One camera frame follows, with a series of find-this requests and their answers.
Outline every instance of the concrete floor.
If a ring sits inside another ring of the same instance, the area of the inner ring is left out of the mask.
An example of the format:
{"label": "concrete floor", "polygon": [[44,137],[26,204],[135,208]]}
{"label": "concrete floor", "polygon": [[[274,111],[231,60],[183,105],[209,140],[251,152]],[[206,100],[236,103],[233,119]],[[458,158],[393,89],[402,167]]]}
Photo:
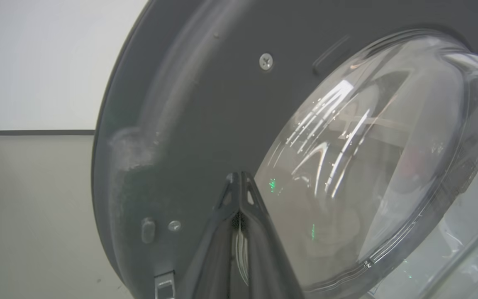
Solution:
{"label": "concrete floor", "polygon": [[102,250],[91,136],[0,137],[0,299],[130,299]]}

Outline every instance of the washing machine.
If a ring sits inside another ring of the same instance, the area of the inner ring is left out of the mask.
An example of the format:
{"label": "washing machine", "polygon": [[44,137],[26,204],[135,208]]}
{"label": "washing machine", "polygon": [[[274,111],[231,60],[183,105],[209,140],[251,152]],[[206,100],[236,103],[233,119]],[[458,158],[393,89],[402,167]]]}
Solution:
{"label": "washing machine", "polygon": [[478,0],[152,0],[92,186],[135,299],[478,299]]}

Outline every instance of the baseboard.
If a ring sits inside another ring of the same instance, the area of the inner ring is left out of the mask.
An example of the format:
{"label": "baseboard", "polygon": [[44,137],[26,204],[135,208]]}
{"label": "baseboard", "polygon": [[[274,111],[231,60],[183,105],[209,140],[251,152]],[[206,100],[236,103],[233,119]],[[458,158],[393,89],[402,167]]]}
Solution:
{"label": "baseboard", "polygon": [[0,136],[93,136],[95,130],[4,130]]}

